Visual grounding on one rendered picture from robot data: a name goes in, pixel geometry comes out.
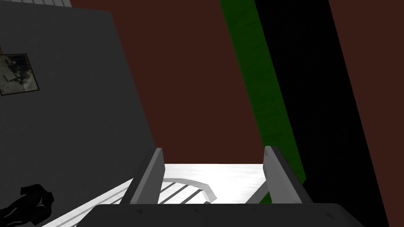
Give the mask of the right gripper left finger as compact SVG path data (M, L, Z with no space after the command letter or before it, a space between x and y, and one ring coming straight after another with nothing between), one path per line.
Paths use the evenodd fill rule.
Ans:
M158 204L165 163L162 148L149 150L120 204Z

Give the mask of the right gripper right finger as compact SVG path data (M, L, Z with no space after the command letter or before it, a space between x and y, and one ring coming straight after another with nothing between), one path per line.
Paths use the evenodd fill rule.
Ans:
M265 146L263 171L272 203L313 203L278 147Z

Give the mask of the white slatted chair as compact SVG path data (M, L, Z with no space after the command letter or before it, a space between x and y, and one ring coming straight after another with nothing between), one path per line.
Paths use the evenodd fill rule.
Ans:
M217 196L208 184L182 178L163 179L158 204L211 204Z

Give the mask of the green door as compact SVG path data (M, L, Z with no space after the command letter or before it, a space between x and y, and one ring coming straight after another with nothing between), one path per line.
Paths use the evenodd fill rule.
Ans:
M263 146L282 151L300 183L306 174L254 0L220 0Z

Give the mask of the black lumpy shape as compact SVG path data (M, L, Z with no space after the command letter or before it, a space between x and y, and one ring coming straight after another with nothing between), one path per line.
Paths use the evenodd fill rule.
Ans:
M21 187L21 198L0 209L0 227L16 227L27 223L38 225L51 216L53 194L40 184Z

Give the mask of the framed wall picture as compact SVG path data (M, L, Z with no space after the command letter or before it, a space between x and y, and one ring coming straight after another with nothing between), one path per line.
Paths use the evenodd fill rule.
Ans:
M27 53L0 54L0 95L39 91Z

